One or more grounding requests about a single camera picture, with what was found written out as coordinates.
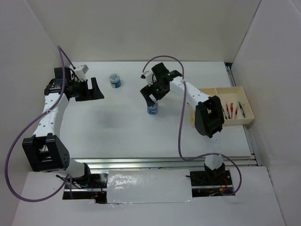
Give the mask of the red ballpoint pen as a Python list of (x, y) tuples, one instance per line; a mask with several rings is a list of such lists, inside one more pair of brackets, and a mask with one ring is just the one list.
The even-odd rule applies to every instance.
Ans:
[(233, 103), (230, 104), (230, 119), (233, 119)]

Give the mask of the green gel pen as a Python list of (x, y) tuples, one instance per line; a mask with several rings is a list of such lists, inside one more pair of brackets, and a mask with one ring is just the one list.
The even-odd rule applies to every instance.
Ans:
[(240, 101), (238, 101), (238, 105), (239, 105), (239, 108), (240, 108), (240, 111), (241, 111), (241, 114), (242, 114), (243, 118), (246, 118), (246, 115), (245, 115), (244, 109), (243, 109), (243, 107), (242, 107), (242, 105), (241, 105)]

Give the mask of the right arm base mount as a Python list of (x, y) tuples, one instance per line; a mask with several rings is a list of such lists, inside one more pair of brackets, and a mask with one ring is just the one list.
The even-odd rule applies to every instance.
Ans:
[(229, 170), (216, 179), (210, 179), (205, 171), (190, 171), (186, 177), (191, 182), (192, 197), (234, 195)]

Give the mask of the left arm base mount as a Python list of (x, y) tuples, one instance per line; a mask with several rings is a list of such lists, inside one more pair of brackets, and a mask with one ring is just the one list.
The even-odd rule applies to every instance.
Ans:
[(93, 200), (95, 203), (107, 203), (107, 173), (91, 174), (90, 181), (68, 179), (63, 191), (63, 200)]

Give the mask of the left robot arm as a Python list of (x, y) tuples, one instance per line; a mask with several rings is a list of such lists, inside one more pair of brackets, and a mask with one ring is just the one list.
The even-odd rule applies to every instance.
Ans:
[(64, 112), (69, 100), (90, 101), (103, 99), (96, 78), (91, 78), (92, 88), (88, 88), (87, 65), (74, 69), (58, 67), (55, 77), (44, 90), (45, 104), (36, 130), (30, 138), (22, 142), (29, 164), (35, 172), (59, 172), (71, 175), (80, 187), (87, 188), (93, 182), (90, 168), (70, 157), (70, 152), (60, 140), (60, 130)]

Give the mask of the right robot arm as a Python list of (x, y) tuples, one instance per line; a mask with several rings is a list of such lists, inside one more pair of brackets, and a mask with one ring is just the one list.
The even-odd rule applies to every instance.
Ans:
[(143, 69), (141, 78), (147, 82), (140, 93), (148, 107), (153, 107), (155, 101), (161, 100), (169, 92), (173, 92), (183, 99), (178, 131), (178, 154), (183, 161), (197, 160), (197, 157), (184, 157), (181, 150), (185, 107), (189, 105), (194, 109), (194, 127), (200, 135), (206, 137), (209, 149), (209, 153), (201, 155), (202, 158), (205, 158), (205, 179), (211, 185), (217, 184), (225, 172), (223, 156), (216, 147), (218, 134), (222, 131), (224, 124), (220, 98), (203, 93), (186, 81), (184, 72), (169, 71), (163, 63), (156, 64), (150, 71)]

